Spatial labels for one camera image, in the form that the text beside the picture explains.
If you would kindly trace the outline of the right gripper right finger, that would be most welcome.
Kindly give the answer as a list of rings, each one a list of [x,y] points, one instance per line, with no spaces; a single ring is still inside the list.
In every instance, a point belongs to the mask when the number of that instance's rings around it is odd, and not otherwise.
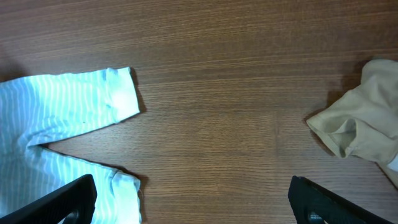
[[[305,177],[292,177],[288,198],[298,224],[392,224]]]

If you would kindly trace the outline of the light blue striped baby pants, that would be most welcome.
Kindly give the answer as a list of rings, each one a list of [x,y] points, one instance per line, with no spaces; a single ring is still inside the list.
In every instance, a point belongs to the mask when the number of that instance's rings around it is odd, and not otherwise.
[[[140,223],[139,179],[47,149],[138,114],[130,69],[36,75],[1,83],[1,215],[93,176],[93,223]]]

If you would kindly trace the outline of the beige and white baby shirt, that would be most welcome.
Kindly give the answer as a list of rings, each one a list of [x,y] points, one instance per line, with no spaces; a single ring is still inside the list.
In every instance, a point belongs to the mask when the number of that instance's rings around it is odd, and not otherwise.
[[[397,62],[369,61],[361,83],[307,120],[308,127],[340,159],[377,163],[397,183]]]

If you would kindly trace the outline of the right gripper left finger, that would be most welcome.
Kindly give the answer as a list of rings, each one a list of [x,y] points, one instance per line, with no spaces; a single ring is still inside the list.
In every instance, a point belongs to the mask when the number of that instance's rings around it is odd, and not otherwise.
[[[90,224],[97,191],[86,174],[1,218],[1,224]]]

